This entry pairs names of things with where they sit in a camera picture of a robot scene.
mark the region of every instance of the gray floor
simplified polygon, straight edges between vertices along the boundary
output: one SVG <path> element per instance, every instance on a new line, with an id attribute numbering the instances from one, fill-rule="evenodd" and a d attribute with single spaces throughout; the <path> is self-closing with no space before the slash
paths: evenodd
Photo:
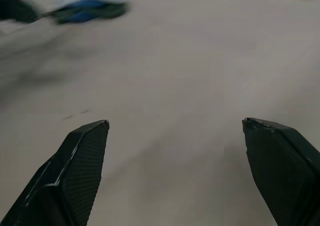
<path id="1" fill-rule="evenodd" d="M 132 0 L 123 18 L 66 27 L 37 49 L 47 54 L 28 55 L 35 74 L 1 85 L 0 217 L 69 131 L 108 119 L 88 225 L 276 225 L 241 120 L 274 120 L 320 145 L 319 8 Z"/>

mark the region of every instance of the floor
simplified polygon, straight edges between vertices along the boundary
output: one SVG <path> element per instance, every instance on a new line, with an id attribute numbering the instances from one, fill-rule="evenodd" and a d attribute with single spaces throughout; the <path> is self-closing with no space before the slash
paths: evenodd
<path id="1" fill-rule="evenodd" d="M 108 119 L 88 225 L 276 225 L 242 119 L 319 147 L 320 0 L 131 1 L 33 49 L 17 63 L 37 65 L 27 79 L 3 79 L 0 218 L 70 131 Z"/>

